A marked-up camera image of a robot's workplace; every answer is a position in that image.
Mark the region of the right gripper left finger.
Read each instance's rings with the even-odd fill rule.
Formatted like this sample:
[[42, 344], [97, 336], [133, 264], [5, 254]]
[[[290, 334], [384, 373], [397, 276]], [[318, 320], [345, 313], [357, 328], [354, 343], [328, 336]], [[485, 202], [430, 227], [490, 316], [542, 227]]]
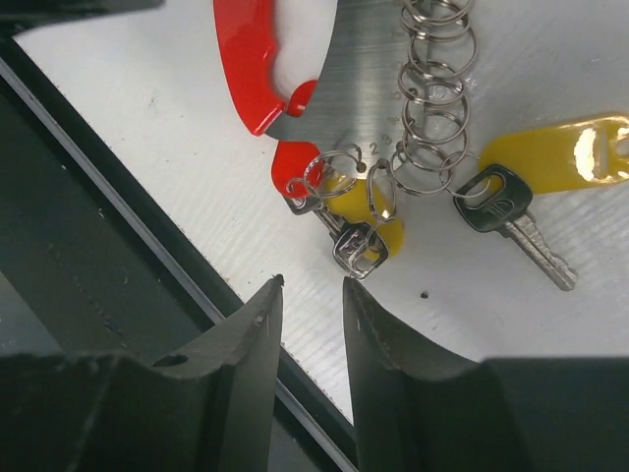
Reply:
[[1, 360], [5, 471], [263, 471], [283, 311], [281, 275], [151, 365], [121, 352]]

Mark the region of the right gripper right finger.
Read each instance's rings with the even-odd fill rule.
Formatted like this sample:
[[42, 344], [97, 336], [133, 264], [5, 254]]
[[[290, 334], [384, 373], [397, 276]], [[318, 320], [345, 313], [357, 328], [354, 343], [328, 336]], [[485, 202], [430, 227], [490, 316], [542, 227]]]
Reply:
[[433, 342], [343, 282], [363, 471], [624, 471], [624, 358], [489, 358]]

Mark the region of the key with yellow window tag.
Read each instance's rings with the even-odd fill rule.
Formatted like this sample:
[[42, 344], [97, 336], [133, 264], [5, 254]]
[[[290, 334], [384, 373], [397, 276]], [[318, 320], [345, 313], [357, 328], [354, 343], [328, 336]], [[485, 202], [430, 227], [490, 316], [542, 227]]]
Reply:
[[562, 291], [577, 274], [554, 253], [529, 213], [535, 195], [587, 190], [628, 180], [626, 114], [599, 115], [497, 138], [480, 170], [455, 192], [453, 203], [476, 232], [512, 240]]

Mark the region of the red handled key organizer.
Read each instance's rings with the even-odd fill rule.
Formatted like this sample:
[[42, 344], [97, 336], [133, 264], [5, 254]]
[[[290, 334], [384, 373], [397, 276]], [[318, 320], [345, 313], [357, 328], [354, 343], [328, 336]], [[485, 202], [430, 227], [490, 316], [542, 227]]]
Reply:
[[470, 1], [340, 1], [319, 75], [282, 92], [276, 3], [217, 1], [218, 48], [236, 111], [254, 135], [359, 151], [411, 195], [446, 192], [468, 156], [465, 80], [478, 39]]

